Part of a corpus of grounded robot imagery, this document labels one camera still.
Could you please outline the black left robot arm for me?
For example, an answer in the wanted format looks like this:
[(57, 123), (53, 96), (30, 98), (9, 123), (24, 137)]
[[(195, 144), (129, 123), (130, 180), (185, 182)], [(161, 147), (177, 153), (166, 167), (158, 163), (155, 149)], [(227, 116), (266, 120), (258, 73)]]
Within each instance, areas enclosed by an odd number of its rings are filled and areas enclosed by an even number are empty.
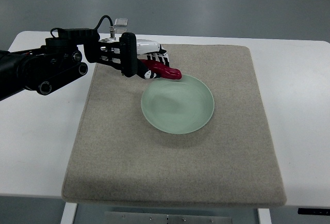
[(140, 74), (146, 67), (137, 56), (136, 36), (123, 33), (118, 41), (100, 40), (98, 28), (56, 28), (57, 36), (45, 40), (38, 49), (1, 51), (1, 100), (23, 90), (48, 95), (88, 72), (83, 62), (111, 66), (126, 77)]

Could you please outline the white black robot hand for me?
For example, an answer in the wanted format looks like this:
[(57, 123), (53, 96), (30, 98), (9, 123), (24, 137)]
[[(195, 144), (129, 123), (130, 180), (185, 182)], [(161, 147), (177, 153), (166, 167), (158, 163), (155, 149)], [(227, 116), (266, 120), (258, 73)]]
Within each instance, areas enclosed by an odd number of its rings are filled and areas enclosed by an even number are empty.
[(138, 72), (137, 75), (143, 79), (159, 78), (160, 75), (149, 69), (147, 66), (142, 65), (142, 60), (152, 60), (160, 62), (169, 66), (169, 56), (164, 47), (152, 40), (137, 39), (137, 55), (141, 57), (138, 59)]

